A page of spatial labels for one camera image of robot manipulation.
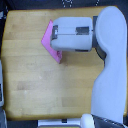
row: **wood grain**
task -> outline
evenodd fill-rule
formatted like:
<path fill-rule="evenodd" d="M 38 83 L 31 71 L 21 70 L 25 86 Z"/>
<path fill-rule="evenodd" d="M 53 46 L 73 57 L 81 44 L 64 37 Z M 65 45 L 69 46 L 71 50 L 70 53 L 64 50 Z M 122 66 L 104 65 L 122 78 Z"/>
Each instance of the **wood grain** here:
<path fill-rule="evenodd" d="M 103 8 L 8 13 L 1 55 L 8 119 L 75 118 L 90 113 L 92 87 L 103 61 L 92 49 L 89 53 L 63 52 L 61 64 L 57 64 L 41 39 L 50 19 L 92 18 Z"/>

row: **pink object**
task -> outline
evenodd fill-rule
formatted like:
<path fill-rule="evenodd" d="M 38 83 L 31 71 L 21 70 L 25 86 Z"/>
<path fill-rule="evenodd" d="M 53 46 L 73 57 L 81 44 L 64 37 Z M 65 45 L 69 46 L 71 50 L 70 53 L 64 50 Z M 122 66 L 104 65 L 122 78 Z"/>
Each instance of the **pink object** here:
<path fill-rule="evenodd" d="M 48 27 L 45 31 L 45 34 L 41 40 L 41 43 L 45 47 L 45 49 L 50 53 L 50 55 L 57 61 L 57 63 L 60 63 L 60 60 L 62 59 L 62 51 L 55 51 L 50 46 L 50 36 L 52 34 L 52 28 L 53 28 L 53 22 L 50 20 Z"/>

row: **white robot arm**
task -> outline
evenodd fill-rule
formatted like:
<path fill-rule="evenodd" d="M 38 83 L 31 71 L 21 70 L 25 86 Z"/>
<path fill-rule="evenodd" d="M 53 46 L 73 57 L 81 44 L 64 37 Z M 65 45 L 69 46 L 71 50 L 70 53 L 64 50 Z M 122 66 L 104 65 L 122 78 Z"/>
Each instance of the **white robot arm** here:
<path fill-rule="evenodd" d="M 84 52 L 96 46 L 105 53 L 105 67 L 94 82 L 91 114 L 82 116 L 81 127 L 126 127 L 123 125 L 127 91 L 127 25 L 124 15 L 116 7 L 107 7 L 98 15 L 95 26 L 88 17 L 63 17 L 54 21 L 53 49 Z"/>

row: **wooden table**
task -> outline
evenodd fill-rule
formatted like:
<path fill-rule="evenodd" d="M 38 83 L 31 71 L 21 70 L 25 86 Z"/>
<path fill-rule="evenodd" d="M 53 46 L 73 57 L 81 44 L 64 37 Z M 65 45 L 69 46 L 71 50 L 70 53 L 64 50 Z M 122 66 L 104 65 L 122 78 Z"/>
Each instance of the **wooden table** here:
<path fill-rule="evenodd" d="M 8 13 L 1 53 L 8 119 L 75 118 L 90 113 L 92 87 L 103 61 L 93 49 L 89 53 L 63 52 L 61 64 L 57 64 L 41 39 L 50 19 L 93 17 L 103 8 Z"/>

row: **wooden surface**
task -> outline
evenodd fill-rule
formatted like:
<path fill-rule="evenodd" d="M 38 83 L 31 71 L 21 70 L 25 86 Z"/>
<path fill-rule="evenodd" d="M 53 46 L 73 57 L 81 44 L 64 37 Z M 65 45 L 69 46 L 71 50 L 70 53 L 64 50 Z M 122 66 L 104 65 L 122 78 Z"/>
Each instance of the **wooden surface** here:
<path fill-rule="evenodd" d="M 75 118 L 90 113 L 92 87 L 103 61 L 93 49 L 89 53 L 63 52 L 61 64 L 57 64 L 41 39 L 50 19 L 93 17 L 103 8 L 8 13 L 1 55 L 8 119 Z"/>

